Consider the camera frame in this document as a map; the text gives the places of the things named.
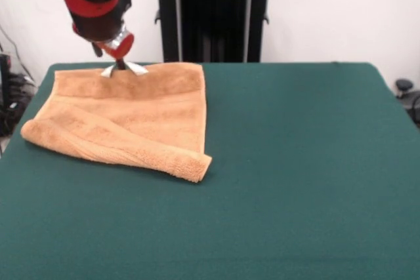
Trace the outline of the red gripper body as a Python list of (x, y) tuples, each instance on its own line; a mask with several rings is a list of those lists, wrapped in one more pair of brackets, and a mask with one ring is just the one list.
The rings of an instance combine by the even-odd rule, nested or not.
[(72, 24), (73, 31), (92, 46), (96, 43), (103, 54), (113, 59), (124, 58), (131, 50), (134, 43), (134, 35), (127, 29), (125, 24), (93, 24), (90, 26), (77, 26)]

